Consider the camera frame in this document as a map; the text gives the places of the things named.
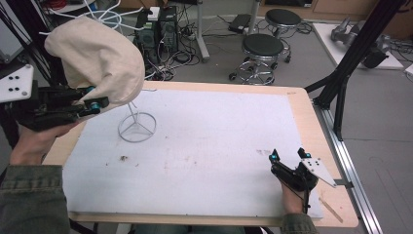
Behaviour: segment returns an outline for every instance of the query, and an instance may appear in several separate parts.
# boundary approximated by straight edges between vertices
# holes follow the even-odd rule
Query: human hand
[[[57,137],[69,133],[79,123],[57,126],[42,132],[34,132],[21,126],[19,142],[10,156],[11,165],[41,165]]]
[[[303,213],[303,197],[304,192],[295,193],[287,187],[282,181],[282,203],[286,214],[302,214]]]

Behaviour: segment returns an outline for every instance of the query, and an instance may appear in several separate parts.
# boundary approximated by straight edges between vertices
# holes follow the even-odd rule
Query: electronic device
[[[303,212],[306,214],[308,208],[310,208],[310,191],[316,187],[319,178],[332,187],[336,187],[337,184],[320,158],[312,158],[311,154],[306,153],[303,148],[298,150],[298,155],[301,158],[301,162],[295,170],[290,169],[281,162],[281,158],[276,149],[274,149],[273,153],[269,156],[269,159],[271,162],[271,172],[274,176],[294,192],[304,192]]]
[[[234,20],[230,23],[228,30],[237,32],[237,33],[243,33],[244,28],[248,27],[250,19],[251,19],[251,15],[249,14],[237,15],[234,18]]]
[[[148,20],[149,21],[158,21],[160,8],[159,7],[151,7],[149,9]]]
[[[0,92],[0,102],[5,103],[7,113],[33,131],[74,123],[81,117],[99,114],[101,108],[109,105],[108,97],[85,99],[84,104],[72,105],[94,87],[38,87],[29,64],[0,81],[7,88]]]
[[[143,27],[143,29],[134,32],[133,43],[143,54],[145,64],[158,64],[159,58],[157,53],[161,35],[158,23],[156,21],[149,21],[148,14],[149,12],[140,12],[138,14],[135,27]]]
[[[178,29],[176,7],[167,7],[161,10],[159,17],[161,37],[164,51],[175,53],[178,51]]]

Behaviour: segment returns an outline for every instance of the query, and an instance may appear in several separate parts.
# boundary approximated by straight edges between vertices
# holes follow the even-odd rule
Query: metal bar
[[[207,51],[207,46],[203,38],[203,1],[202,0],[198,0],[197,8],[198,8],[198,30],[195,36],[197,38],[198,47],[200,48],[201,55],[203,56],[203,62],[206,62],[209,60],[209,52]]]
[[[252,32],[254,31],[260,3],[261,0],[254,0],[254,3],[252,4],[251,21],[249,22],[248,35],[252,34]]]
[[[370,234],[381,234],[383,233],[380,223],[374,214],[373,208],[368,201],[367,195],[362,187],[361,181],[358,177],[356,168],[353,164],[352,158],[350,157],[349,151],[346,145],[341,141],[333,131],[333,116],[329,110],[323,110],[319,108],[322,118],[324,120],[325,126],[328,129],[328,133],[331,136],[331,141],[334,145],[337,159],[340,162],[340,168],[344,173],[348,182],[353,183],[353,188],[350,188],[351,194],[353,195],[354,201],[356,202],[359,214],[362,218],[364,227]]]

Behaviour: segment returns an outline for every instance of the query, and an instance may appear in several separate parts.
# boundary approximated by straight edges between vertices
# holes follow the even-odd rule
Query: black cable
[[[310,189],[309,189],[309,185],[307,184],[307,180],[306,180],[306,178],[304,177],[304,175],[301,175],[301,179],[303,179],[304,185],[305,185],[305,187],[306,187],[306,189],[304,190],[304,200],[303,200],[304,207],[303,207],[303,212],[304,212],[304,214],[307,214],[307,212],[308,212],[308,210],[309,210],[309,208],[310,208],[310,205],[309,205]]]

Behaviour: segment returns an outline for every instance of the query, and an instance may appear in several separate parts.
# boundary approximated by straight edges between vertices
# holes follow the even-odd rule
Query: sleeve
[[[311,218],[306,214],[286,214],[282,221],[282,234],[318,234]]]
[[[61,166],[9,166],[0,186],[0,233],[69,233]]]

